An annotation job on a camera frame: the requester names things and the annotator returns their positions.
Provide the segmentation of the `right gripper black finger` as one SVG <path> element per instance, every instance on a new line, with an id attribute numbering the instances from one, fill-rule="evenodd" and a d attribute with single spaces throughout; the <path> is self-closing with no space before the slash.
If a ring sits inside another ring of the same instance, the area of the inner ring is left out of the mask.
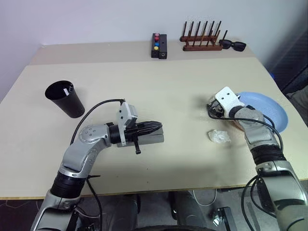
<path id="1" fill-rule="evenodd" d="M 210 103 L 210 104 L 207 104 L 207 105 L 206 105 L 206 108 L 207 108 L 208 116 L 209 116 L 210 118 L 216 118 L 215 115 L 212 114 L 212 112 L 211 112 L 212 104 L 211 104 L 211 103 Z"/>

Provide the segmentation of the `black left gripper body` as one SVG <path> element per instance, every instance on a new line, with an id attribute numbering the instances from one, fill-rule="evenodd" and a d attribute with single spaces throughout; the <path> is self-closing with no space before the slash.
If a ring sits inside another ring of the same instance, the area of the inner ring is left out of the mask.
<path id="1" fill-rule="evenodd" d="M 126 128 L 125 130 L 125 139 L 126 141 L 137 141 L 139 130 L 142 128 L 141 124 L 135 124 L 131 128 Z"/>

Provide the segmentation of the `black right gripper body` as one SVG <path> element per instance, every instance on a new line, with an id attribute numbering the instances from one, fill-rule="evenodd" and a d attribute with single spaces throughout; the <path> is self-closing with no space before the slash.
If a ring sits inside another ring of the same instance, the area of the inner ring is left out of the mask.
<path id="1" fill-rule="evenodd" d="M 217 119 L 226 118 L 225 110 L 218 101 L 213 101 L 210 103 L 210 117 Z"/>

